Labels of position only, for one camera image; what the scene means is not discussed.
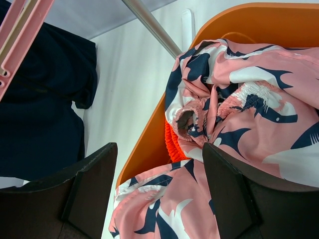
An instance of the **pink garment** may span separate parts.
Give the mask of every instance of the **pink garment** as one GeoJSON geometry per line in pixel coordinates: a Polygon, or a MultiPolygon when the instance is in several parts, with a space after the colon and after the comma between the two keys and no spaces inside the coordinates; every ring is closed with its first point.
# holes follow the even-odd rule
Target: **pink garment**
{"type": "Polygon", "coordinates": [[[204,165],[183,160],[144,172],[115,193],[115,239],[218,239],[204,165]]]}
{"type": "Polygon", "coordinates": [[[213,143],[292,182],[319,187],[319,48],[203,41],[176,60],[167,122],[185,155],[213,143]]]}

